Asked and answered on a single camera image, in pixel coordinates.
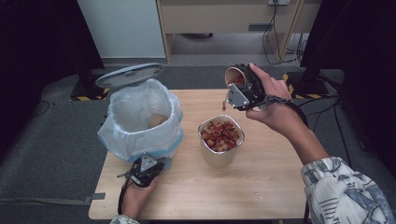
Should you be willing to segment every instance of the plastic bag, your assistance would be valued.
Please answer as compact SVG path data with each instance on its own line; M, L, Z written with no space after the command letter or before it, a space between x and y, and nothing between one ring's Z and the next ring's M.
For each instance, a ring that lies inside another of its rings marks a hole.
M98 136L120 159L134 162L143 153L158 158L175 156L183 138L183 110L177 97L160 81L151 78L114 92L107 113ZM150 129L149 118L153 115L168 120Z

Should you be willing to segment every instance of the white cabinet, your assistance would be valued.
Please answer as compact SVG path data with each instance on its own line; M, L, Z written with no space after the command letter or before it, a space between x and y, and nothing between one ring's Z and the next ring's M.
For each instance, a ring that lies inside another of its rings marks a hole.
M102 58L165 58L155 0L78 0Z

